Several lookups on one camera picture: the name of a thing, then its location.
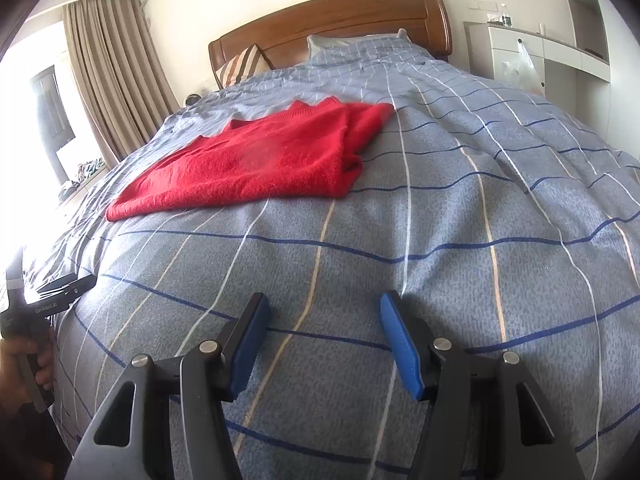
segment beige curtain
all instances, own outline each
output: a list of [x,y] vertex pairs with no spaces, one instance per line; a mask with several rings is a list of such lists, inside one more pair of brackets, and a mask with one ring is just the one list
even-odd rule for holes
[[71,65],[109,168],[155,135],[178,103],[162,72],[137,0],[65,6]]

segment blue plaid bedsheet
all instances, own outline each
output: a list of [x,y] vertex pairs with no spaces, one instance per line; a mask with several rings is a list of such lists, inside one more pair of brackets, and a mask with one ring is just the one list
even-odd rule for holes
[[[330,95],[396,108],[345,199],[104,220],[128,182],[197,135]],[[517,352],[587,478],[596,462],[604,478],[640,429],[638,170],[542,97],[403,40],[324,50],[210,94],[168,117],[49,250],[32,251],[31,283],[98,274],[55,322],[60,432],[75,449],[133,355],[180,354],[261,291],[267,337],[248,389],[225,406],[245,478],[402,479],[426,407],[402,387],[378,320],[394,288],[436,336]],[[186,478],[177,415],[172,403]],[[469,458],[464,475],[473,469]]]

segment folded red sweater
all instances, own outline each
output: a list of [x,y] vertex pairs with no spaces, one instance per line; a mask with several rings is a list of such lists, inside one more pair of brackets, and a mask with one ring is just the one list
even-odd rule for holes
[[362,172],[356,153],[393,111],[329,97],[255,121],[232,119],[148,168],[111,203],[107,220],[268,196],[345,196]]

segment white dresser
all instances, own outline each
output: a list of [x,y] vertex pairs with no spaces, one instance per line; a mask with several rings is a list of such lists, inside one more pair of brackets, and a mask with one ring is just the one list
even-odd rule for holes
[[522,42],[540,76],[542,94],[595,131],[606,131],[610,92],[607,62],[526,30],[490,23],[467,25],[472,74],[506,82],[504,62],[518,60],[518,43]]

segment striped pillow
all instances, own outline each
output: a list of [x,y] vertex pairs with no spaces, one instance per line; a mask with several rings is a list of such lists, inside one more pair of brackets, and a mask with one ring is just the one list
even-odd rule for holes
[[269,70],[271,70],[271,67],[269,67],[267,60],[264,59],[258,46],[254,45],[243,50],[216,70],[216,79],[218,86],[222,90],[244,81],[252,75],[258,75]]

